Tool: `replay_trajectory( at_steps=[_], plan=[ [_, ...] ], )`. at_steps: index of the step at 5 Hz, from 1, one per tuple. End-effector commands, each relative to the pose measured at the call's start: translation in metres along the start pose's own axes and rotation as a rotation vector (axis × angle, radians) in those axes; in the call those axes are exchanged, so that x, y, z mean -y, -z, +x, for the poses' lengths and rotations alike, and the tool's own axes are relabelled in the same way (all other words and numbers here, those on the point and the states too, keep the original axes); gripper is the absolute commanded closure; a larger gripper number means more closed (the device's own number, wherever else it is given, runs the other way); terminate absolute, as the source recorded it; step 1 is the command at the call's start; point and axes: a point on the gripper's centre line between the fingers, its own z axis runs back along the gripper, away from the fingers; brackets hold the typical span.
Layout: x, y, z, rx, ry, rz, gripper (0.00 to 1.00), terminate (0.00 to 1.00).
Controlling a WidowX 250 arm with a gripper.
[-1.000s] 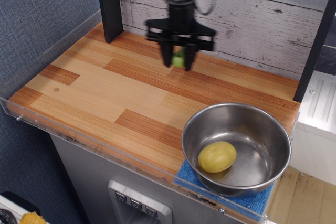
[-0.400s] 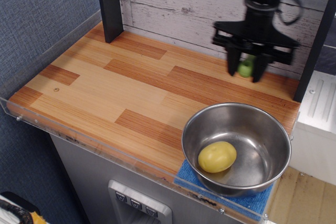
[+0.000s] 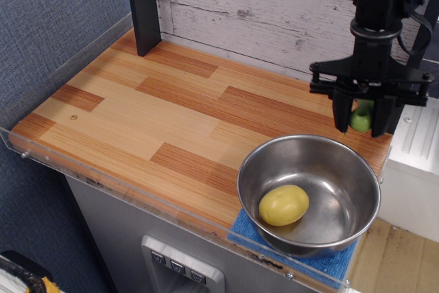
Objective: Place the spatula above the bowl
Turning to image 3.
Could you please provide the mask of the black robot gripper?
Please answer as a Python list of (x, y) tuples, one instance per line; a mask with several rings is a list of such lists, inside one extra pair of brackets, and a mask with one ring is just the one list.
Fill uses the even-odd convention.
[(425, 106), (433, 77), (406, 67), (391, 56), (399, 30), (353, 30), (353, 55), (341, 60), (314, 62), (310, 91), (333, 100), (335, 127), (347, 132), (354, 97), (374, 100), (372, 137), (394, 134), (404, 104)]

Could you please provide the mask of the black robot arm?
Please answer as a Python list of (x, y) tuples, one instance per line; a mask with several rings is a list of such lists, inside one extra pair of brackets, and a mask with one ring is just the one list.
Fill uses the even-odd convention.
[(425, 106), (434, 77), (406, 67), (392, 57), (394, 40), (401, 38), (403, 19), (412, 18), (431, 29), (416, 12), (425, 0), (353, 0), (355, 37), (353, 55), (340, 60), (311, 64), (310, 91), (332, 100), (335, 127), (346, 132), (353, 118), (354, 100), (373, 102), (373, 137), (394, 132), (396, 117), (404, 105)]

